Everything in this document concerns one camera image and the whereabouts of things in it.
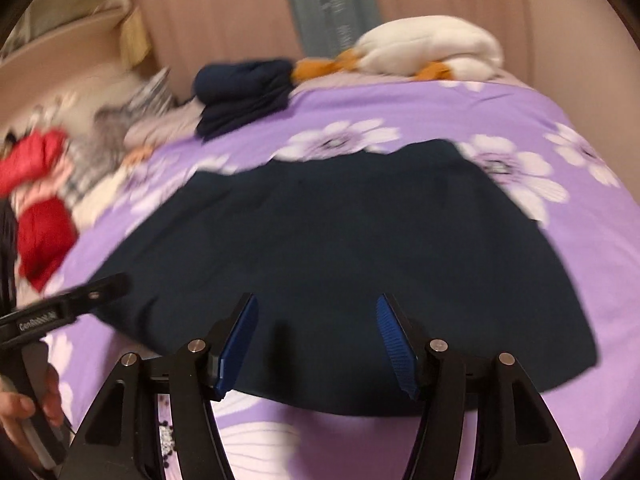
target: finger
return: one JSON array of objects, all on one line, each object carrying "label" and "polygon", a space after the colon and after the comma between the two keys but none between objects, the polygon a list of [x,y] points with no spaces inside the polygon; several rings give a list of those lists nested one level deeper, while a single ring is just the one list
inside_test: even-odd
[{"label": "finger", "polygon": [[50,425],[59,428],[65,421],[60,394],[47,393],[42,399],[42,412]]},{"label": "finger", "polygon": [[60,376],[58,375],[58,371],[51,365],[47,369],[47,391],[50,394],[57,395],[60,389]]},{"label": "finger", "polygon": [[33,401],[20,394],[0,393],[0,417],[29,418],[36,412]]}]

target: white cloth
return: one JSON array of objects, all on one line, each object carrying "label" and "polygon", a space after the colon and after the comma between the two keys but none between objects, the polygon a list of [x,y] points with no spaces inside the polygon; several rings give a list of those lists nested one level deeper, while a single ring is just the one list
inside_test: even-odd
[{"label": "white cloth", "polygon": [[71,211],[71,217],[79,232],[94,226],[118,196],[120,188],[130,175],[131,168],[120,168],[104,177]]},{"label": "white cloth", "polygon": [[453,16],[419,16],[384,23],[354,47],[358,69],[373,74],[412,76],[432,61],[444,62],[455,79],[487,81],[502,67],[496,38]]},{"label": "white cloth", "polygon": [[197,99],[160,117],[142,119],[130,127],[124,138],[128,150],[139,146],[162,146],[168,142],[193,137],[204,105]]}]

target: human hand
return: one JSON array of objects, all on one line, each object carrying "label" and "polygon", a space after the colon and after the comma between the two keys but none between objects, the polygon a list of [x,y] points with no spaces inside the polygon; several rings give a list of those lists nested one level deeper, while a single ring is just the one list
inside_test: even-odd
[{"label": "human hand", "polygon": [[[56,369],[49,365],[46,377],[47,392],[40,399],[40,405],[49,424],[56,428],[62,426],[65,420],[59,382]],[[0,391],[0,424],[33,470],[40,469],[42,466],[38,455],[22,431],[21,422],[32,417],[35,410],[35,405],[29,397]]]}]

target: beige wall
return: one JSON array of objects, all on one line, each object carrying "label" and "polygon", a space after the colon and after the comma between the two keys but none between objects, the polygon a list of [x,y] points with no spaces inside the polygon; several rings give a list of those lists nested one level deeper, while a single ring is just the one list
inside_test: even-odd
[{"label": "beige wall", "polygon": [[0,64],[0,134],[22,123],[51,92],[106,63],[119,63],[120,10],[85,18],[44,35]]},{"label": "beige wall", "polygon": [[606,0],[530,0],[532,85],[567,112],[640,203],[640,51]]}]

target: folded navy clothing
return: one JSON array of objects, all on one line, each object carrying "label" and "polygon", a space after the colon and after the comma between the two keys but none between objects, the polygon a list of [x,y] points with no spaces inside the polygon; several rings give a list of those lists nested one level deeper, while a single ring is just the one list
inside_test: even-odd
[{"label": "folded navy clothing", "polygon": [[196,134],[211,140],[286,109],[292,70],[286,59],[207,65],[193,82],[205,104]]},{"label": "folded navy clothing", "polygon": [[276,86],[291,84],[292,71],[288,59],[210,64],[196,75],[193,92],[204,105],[258,97]]},{"label": "folded navy clothing", "polygon": [[258,119],[286,110],[290,92],[291,89],[287,87],[259,98],[209,105],[202,111],[196,134],[204,140],[215,139]]}]

